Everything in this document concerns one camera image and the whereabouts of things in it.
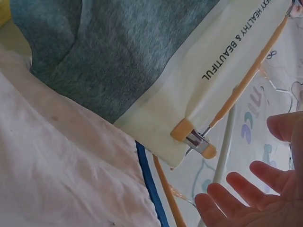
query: white cloth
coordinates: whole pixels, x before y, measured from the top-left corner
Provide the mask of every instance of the white cloth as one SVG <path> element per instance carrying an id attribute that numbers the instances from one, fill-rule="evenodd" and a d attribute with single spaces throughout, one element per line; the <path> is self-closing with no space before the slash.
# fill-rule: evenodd
<path id="1" fill-rule="evenodd" d="M 0 110 L 1 227 L 160 226 L 135 141 L 3 51 Z"/>

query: blue edge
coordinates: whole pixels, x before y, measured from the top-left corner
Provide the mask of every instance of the blue edge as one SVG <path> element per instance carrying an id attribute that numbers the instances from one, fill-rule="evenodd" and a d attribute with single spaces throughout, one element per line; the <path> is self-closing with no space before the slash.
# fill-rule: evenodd
<path id="1" fill-rule="evenodd" d="M 161 227 L 169 227 L 169 224 L 168 224 L 168 221 L 167 221 L 167 218 L 166 218 L 166 215 L 165 215 L 165 211 L 163 209 L 161 200 L 160 200 L 159 195 L 157 193 L 156 185 L 155 185 L 155 183 L 152 179 L 152 173 L 150 171 L 150 167 L 148 165 L 148 161 L 147 161 L 147 158 L 146 158 L 145 148 L 144 148 L 143 145 L 141 145 L 137 141 L 136 141 L 136 145 L 137 145 L 139 163 L 140 163 L 140 166 L 141 166 L 141 169 L 142 169 L 145 185 L 146 185 L 147 190 L 150 194 L 151 201 L 155 205 L 155 209 L 156 209 L 156 212 L 157 212 L 157 215 L 158 215 L 158 219 L 161 223 Z"/>

